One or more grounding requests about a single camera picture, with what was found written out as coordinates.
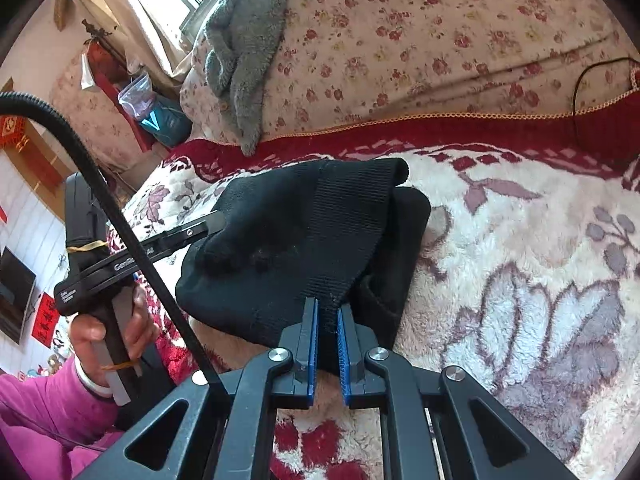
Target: gray fuzzy garment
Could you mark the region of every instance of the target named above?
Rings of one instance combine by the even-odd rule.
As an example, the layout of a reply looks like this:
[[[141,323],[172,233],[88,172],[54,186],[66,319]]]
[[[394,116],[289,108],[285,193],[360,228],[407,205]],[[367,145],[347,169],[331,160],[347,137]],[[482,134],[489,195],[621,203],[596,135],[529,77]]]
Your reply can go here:
[[[280,43],[286,6],[287,0],[218,0],[204,26],[211,47],[207,85],[247,156],[262,135],[264,75]]]

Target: folded black sweater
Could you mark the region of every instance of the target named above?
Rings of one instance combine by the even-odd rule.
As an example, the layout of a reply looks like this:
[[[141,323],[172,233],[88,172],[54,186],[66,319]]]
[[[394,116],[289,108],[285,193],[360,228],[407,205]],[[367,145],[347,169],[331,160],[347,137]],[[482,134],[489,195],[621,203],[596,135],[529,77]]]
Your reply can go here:
[[[189,248],[175,293],[195,319],[275,346],[319,302],[319,367],[337,372],[336,315],[390,348],[430,214],[427,198],[396,187],[400,158],[315,160],[232,180],[216,203],[227,226]]]

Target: purple clothing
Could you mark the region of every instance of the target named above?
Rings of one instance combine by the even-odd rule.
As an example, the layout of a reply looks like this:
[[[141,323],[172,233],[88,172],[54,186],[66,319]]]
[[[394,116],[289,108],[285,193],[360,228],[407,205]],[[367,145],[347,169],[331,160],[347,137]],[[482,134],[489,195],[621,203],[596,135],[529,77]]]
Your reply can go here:
[[[53,376],[23,383],[8,374],[0,376],[0,447],[9,447],[31,480],[69,480],[100,455],[49,431],[100,449],[111,446],[122,434],[113,429],[116,404],[94,397],[82,386],[73,360]],[[0,452],[7,455],[8,450]]]

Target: human hand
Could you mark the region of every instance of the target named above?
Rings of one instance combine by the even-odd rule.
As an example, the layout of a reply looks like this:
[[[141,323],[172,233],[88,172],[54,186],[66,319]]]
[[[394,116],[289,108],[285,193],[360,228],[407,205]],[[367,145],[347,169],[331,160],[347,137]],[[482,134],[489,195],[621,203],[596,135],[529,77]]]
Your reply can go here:
[[[80,314],[71,322],[69,341],[76,351],[82,370],[96,384],[108,386],[105,372],[95,355],[93,342],[102,341],[106,329],[94,316]],[[160,328],[153,321],[146,306],[144,288],[136,285],[133,289],[133,313],[123,334],[124,344],[132,361],[140,359],[149,343],[158,339]]]

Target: ribbed cuff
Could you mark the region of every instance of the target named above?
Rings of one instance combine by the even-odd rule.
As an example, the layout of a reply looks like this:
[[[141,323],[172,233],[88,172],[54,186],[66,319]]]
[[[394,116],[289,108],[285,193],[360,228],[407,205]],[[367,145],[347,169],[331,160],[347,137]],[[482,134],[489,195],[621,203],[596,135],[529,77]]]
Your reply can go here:
[[[113,397],[113,394],[111,393],[111,388],[100,386],[100,384],[94,383],[89,378],[89,376],[82,369],[82,363],[80,362],[80,359],[78,359],[77,357],[75,358],[75,364],[76,364],[76,373],[78,374],[78,378],[80,379],[82,386],[84,386],[90,392],[104,399],[109,399],[110,397]]]

